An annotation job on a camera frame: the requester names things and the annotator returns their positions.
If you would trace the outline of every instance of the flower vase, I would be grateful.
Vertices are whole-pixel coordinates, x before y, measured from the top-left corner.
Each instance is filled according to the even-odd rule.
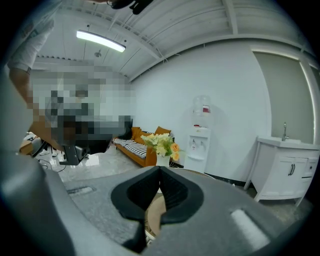
[[[170,155],[161,156],[159,154],[156,155],[156,166],[166,166],[169,167]]]

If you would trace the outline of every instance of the ceiling light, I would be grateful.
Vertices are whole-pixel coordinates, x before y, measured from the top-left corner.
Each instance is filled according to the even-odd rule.
[[[108,39],[106,37],[103,37],[101,35],[86,32],[83,30],[78,30],[76,32],[76,37],[110,47],[110,48],[115,49],[121,53],[123,53],[124,50],[126,49],[126,47],[124,45],[122,45],[118,42],[115,42],[115,41]]]

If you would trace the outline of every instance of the white shirt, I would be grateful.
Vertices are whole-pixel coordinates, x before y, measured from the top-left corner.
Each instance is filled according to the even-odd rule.
[[[54,28],[54,16],[62,0],[45,0],[18,30],[6,55],[9,69],[30,72],[37,54]]]

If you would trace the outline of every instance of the door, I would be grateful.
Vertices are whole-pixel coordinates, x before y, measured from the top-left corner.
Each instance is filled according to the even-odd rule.
[[[280,196],[294,196],[298,192],[299,183],[307,166],[307,158],[295,158],[292,171],[283,181]]]
[[[265,187],[264,192],[262,193],[267,197],[279,197],[282,195],[283,191],[288,191],[284,189],[284,186],[288,186],[287,179],[290,177],[290,173],[294,168],[295,158],[280,156],[277,159],[277,162],[272,169],[272,174],[270,179],[268,179],[268,185]]]

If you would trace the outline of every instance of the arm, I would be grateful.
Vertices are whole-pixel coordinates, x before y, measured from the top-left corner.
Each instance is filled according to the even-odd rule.
[[[29,130],[51,144],[54,148],[63,151],[63,147],[51,138],[50,124],[45,121],[45,117],[39,113],[38,106],[33,103],[33,92],[29,88],[29,71],[36,60],[37,53],[45,44],[53,27],[54,21],[52,19],[40,31],[35,33],[37,35],[29,36],[11,56],[8,67],[10,69],[9,78],[14,87],[26,102],[27,107],[33,109],[33,123]]]

